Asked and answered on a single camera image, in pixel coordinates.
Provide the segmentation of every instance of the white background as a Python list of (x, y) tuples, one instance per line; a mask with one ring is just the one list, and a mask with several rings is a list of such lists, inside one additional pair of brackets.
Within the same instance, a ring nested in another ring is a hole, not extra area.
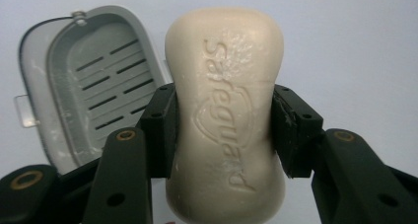
[[(0, 0), (0, 177), (47, 163), (35, 128), (21, 127), (14, 105), (26, 93), (21, 37), (43, 20), (103, 5), (132, 11), (162, 59), (168, 27), (192, 9), (265, 12), (285, 37), (277, 82), (319, 112), (325, 129), (359, 133), (388, 165), (418, 176), (418, 0)], [(269, 223), (319, 223), (310, 180), (288, 180), (286, 194)], [(153, 196), (155, 223), (180, 223), (165, 204), (163, 181), (154, 181)]]

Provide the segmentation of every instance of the soap bar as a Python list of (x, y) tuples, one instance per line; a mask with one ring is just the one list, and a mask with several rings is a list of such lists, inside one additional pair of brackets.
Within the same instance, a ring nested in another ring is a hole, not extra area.
[(209, 8), (177, 19), (166, 36), (179, 131), (169, 206), (186, 223), (263, 223), (284, 198), (270, 107), (283, 37), (268, 16)]

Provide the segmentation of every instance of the mounting hole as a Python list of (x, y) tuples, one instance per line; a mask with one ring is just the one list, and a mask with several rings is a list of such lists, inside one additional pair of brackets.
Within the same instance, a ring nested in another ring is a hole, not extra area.
[(123, 193), (115, 193), (113, 195), (111, 195), (108, 199), (107, 199), (107, 206), (118, 206), (120, 204), (122, 204), (122, 202), (125, 200), (125, 195)]
[(132, 130), (124, 130), (116, 135), (116, 139), (119, 141), (129, 140), (133, 137), (135, 137), (135, 131)]
[(396, 200), (396, 198), (394, 198), (394, 197), (392, 197), (388, 194), (381, 193), (381, 194), (378, 195), (378, 197), (379, 197), (379, 200), (382, 203), (386, 204), (387, 206), (397, 207), (399, 205), (399, 202)]
[(10, 188), (14, 190), (20, 190), (27, 187), (31, 187), (38, 183), (43, 177), (43, 173), (40, 171), (28, 171), (12, 180)]
[(151, 117), (161, 117), (161, 116), (163, 116), (163, 114), (160, 112), (151, 114)]

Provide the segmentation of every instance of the gray soap dish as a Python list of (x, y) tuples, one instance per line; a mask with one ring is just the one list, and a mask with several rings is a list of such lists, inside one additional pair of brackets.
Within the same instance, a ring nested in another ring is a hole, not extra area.
[(105, 6), (30, 29), (20, 59), (50, 162), (67, 173), (102, 155), (106, 137), (134, 126), (172, 81), (137, 18)]

